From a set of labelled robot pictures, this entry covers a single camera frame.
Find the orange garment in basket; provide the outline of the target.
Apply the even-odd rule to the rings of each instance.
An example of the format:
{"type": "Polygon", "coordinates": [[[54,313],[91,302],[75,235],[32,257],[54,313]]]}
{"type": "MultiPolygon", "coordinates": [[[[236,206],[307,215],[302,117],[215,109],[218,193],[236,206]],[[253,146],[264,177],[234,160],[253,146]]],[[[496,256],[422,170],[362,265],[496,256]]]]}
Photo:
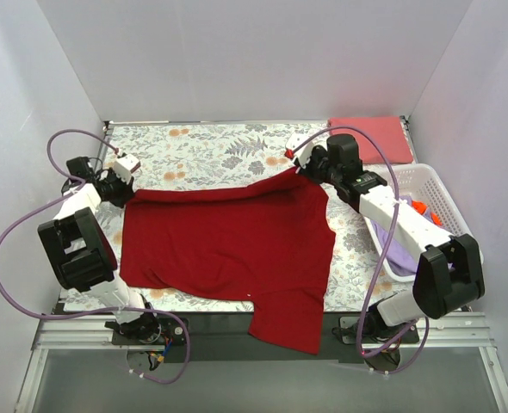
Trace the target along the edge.
{"type": "Polygon", "coordinates": [[[431,211],[431,209],[421,201],[411,201],[411,207],[417,211],[419,214],[425,216],[429,221],[431,221],[434,225],[442,226],[443,223],[440,218],[431,211]]]}

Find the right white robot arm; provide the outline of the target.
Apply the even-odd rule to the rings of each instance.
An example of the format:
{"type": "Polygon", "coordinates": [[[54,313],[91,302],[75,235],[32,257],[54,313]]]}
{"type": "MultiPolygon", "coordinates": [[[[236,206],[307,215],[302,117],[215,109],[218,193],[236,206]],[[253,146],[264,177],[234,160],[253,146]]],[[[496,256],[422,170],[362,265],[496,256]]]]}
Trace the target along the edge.
{"type": "Polygon", "coordinates": [[[357,324],[359,331],[387,342],[403,324],[422,317],[439,319],[484,295],[477,241],[431,223],[399,197],[397,184],[388,185],[377,173],[364,169],[352,135],[332,135],[325,145],[291,138],[286,156],[300,174],[332,185],[343,202],[386,228],[418,265],[412,289],[370,306],[357,324]]]}

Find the white plastic laundry basket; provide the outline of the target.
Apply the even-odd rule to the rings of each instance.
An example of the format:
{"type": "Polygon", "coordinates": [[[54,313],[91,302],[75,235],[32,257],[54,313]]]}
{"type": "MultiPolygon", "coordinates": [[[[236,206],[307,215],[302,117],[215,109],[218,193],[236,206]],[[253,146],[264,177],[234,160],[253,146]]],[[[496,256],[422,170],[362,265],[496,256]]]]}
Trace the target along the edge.
{"type": "MultiPolygon", "coordinates": [[[[393,181],[387,167],[384,164],[370,165],[370,170],[375,171],[382,176],[388,184],[392,185],[393,181]]],[[[400,196],[411,197],[414,201],[423,202],[431,212],[440,218],[443,228],[451,232],[455,236],[465,233],[473,236],[468,227],[467,222],[462,217],[454,200],[451,198],[449,191],[446,189],[437,172],[427,164],[410,163],[393,165],[393,170],[398,179],[400,196]]],[[[375,245],[378,254],[382,251],[381,242],[377,236],[372,221],[363,217],[365,224],[369,230],[369,234],[375,245]]],[[[407,283],[414,281],[414,274],[401,274],[390,266],[388,259],[385,259],[382,265],[382,273],[387,275],[394,281],[407,283]]]]}

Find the lavender t shirt in basket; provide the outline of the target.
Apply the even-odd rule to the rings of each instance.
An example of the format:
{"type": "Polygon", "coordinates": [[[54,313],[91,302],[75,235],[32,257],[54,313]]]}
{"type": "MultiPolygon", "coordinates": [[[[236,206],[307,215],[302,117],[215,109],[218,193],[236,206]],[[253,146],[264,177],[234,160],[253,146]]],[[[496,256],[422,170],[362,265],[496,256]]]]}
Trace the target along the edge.
{"type": "MultiPolygon", "coordinates": [[[[411,207],[411,201],[413,200],[411,196],[401,195],[400,198],[411,207]]],[[[384,243],[387,241],[387,230],[383,229],[374,221],[371,222],[371,225],[373,226],[380,246],[383,247],[384,243]]],[[[405,278],[416,274],[418,269],[418,260],[414,260],[409,252],[395,239],[391,242],[386,257],[391,271],[399,277],[405,278]]]]}

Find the floral patterned table cloth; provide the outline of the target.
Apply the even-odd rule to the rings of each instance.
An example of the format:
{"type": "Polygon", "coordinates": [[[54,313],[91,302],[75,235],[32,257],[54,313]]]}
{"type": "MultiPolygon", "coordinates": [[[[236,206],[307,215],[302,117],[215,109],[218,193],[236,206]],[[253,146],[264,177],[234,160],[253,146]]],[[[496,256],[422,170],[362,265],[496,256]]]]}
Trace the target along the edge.
{"type": "MultiPolygon", "coordinates": [[[[289,168],[283,156],[289,137],[308,137],[326,121],[288,124],[198,124],[112,126],[110,141],[141,161],[134,174],[136,188],[189,191],[243,187],[289,168]]],[[[359,311],[378,261],[379,253],[361,215],[355,213],[329,185],[326,219],[335,231],[330,276],[325,295],[326,311],[359,311]]],[[[120,259],[123,213],[108,203],[97,211],[115,254],[120,259]]],[[[411,289],[381,270],[371,304],[411,289]]],[[[248,301],[202,299],[176,289],[139,289],[156,308],[164,311],[251,312],[248,301]]],[[[61,291],[64,311],[87,311],[104,305],[75,290],[61,291]]]]}

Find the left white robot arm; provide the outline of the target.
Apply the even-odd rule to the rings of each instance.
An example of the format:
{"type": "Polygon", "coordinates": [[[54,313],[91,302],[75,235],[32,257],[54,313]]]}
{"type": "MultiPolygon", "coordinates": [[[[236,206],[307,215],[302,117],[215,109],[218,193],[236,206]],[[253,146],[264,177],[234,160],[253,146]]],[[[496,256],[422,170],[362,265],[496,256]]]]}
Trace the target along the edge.
{"type": "Polygon", "coordinates": [[[117,157],[112,167],[95,171],[87,157],[66,162],[71,179],[54,219],[38,227],[38,235],[59,284],[109,307],[115,332],[151,344],[161,336],[162,324],[151,305],[117,273],[118,263],[96,220],[103,202],[123,208],[133,197],[133,173],[140,161],[131,154],[117,157]]]}

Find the dark red t shirt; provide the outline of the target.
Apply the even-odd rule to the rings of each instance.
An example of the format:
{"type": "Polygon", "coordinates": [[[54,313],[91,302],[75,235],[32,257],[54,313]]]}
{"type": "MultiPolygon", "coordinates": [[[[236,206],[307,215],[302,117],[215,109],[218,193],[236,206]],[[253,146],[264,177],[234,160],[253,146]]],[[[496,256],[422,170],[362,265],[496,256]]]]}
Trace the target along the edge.
{"type": "Polygon", "coordinates": [[[335,244],[327,203],[294,170],[243,188],[141,189],[125,208],[121,278],[249,301],[252,336],[317,354],[335,244]]]}

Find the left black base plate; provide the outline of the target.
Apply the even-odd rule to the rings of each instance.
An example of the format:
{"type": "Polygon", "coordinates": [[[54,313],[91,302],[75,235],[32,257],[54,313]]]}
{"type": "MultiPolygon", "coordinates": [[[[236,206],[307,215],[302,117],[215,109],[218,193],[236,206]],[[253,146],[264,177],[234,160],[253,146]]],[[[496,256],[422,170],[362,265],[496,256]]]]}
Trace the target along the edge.
{"type": "Polygon", "coordinates": [[[118,324],[106,322],[104,327],[113,331],[111,342],[114,345],[166,345],[183,346],[186,343],[185,329],[189,321],[181,318],[177,322],[172,317],[154,314],[141,315],[131,323],[118,324]]]}

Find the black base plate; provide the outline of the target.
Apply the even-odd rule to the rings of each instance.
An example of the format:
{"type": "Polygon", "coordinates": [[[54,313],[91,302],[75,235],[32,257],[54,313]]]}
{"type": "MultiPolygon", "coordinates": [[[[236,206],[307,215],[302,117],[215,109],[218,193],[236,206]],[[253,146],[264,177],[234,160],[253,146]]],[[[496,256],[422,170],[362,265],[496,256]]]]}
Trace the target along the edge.
{"type": "Polygon", "coordinates": [[[113,331],[111,342],[114,345],[166,345],[183,346],[186,343],[185,329],[189,321],[181,318],[177,322],[172,317],[154,314],[141,315],[131,323],[118,324],[106,322],[104,327],[113,331]]]}
{"type": "MultiPolygon", "coordinates": [[[[338,325],[331,329],[332,334],[344,344],[355,344],[356,333],[359,324],[359,317],[342,316],[338,319],[338,325]]],[[[404,324],[383,328],[375,326],[373,322],[366,321],[362,328],[362,343],[363,344],[384,344],[386,341],[393,338],[398,334],[404,324]]],[[[419,342],[421,336],[416,327],[411,327],[400,339],[401,343],[416,344],[419,342]]]]}

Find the folded pink t shirt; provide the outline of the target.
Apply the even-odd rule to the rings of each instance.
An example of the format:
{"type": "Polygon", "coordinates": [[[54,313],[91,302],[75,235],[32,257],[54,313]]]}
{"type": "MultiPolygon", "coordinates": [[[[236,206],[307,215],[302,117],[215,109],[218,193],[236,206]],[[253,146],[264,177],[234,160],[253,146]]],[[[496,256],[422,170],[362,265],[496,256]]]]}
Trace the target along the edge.
{"type": "MultiPolygon", "coordinates": [[[[398,116],[330,118],[328,126],[353,126],[368,134],[384,151],[390,163],[412,163],[414,160],[398,116]]],[[[340,133],[349,133],[356,139],[363,163],[384,164],[380,153],[360,133],[345,130],[331,132],[340,133]]]]}

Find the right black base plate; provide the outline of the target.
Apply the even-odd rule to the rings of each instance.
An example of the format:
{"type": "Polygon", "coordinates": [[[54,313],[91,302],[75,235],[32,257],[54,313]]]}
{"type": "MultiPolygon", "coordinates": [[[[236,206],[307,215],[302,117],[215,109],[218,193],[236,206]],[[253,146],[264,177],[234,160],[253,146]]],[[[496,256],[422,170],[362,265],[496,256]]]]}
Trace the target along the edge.
{"type": "MultiPolygon", "coordinates": [[[[342,316],[338,319],[338,325],[331,329],[332,334],[344,344],[355,344],[356,333],[359,324],[359,317],[342,316]]],[[[363,344],[384,344],[386,341],[393,338],[398,334],[404,324],[383,328],[375,326],[373,322],[366,321],[362,328],[362,343],[363,344]]],[[[416,327],[411,327],[400,339],[401,343],[416,344],[419,342],[421,336],[416,327]]]]}

